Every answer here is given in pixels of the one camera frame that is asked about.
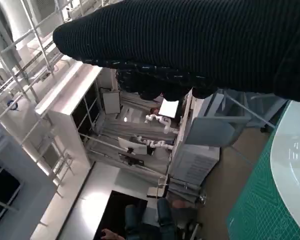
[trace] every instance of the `desk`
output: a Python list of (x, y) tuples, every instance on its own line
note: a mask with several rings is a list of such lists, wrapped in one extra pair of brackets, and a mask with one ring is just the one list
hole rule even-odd
[(231, 240), (300, 240), (300, 228), (281, 199), (271, 170), (270, 152), (275, 133), (276, 130), (227, 217)]

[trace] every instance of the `white board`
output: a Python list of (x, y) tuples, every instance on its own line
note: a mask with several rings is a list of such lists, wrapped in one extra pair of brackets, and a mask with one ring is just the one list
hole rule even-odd
[(167, 101), (163, 99), (160, 107), (159, 115), (166, 116), (169, 118), (175, 118), (179, 101)]
[(146, 155), (147, 154), (147, 146), (146, 145), (134, 143), (134, 142), (125, 140), (121, 137), (118, 137), (118, 141), (119, 141), (120, 147), (122, 147), (123, 149), (132, 148), (133, 152), (135, 154), (140, 154), (140, 155)]
[(109, 91), (102, 93), (103, 106), (105, 114), (120, 113), (120, 92)]

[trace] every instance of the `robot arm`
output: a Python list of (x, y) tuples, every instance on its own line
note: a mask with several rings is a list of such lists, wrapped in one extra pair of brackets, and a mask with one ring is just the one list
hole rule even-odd
[(145, 121), (144, 123), (148, 123), (149, 121), (153, 121), (153, 119), (156, 119), (159, 121), (159, 123), (163, 124), (164, 125), (164, 129), (163, 129), (163, 132), (165, 134), (169, 133), (169, 132), (172, 132), (174, 134), (178, 134), (178, 130), (175, 129), (175, 128), (170, 128), (170, 125), (171, 125), (171, 119), (166, 117), (166, 116), (157, 116), (155, 114), (151, 114), (151, 115), (147, 115), (145, 116)]

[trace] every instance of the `hand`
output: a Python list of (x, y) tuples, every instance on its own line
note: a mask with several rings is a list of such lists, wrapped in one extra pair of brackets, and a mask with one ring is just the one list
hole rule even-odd
[(110, 231), (109, 229), (103, 229), (104, 236), (101, 237), (102, 240), (116, 240), (118, 239), (118, 234)]

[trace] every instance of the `white plate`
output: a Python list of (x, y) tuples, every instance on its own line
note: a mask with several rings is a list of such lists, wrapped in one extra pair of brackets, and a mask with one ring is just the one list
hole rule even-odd
[(271, 171), (278, 192), (300, 227), (300, 103), (292, 101), (271, 148)]

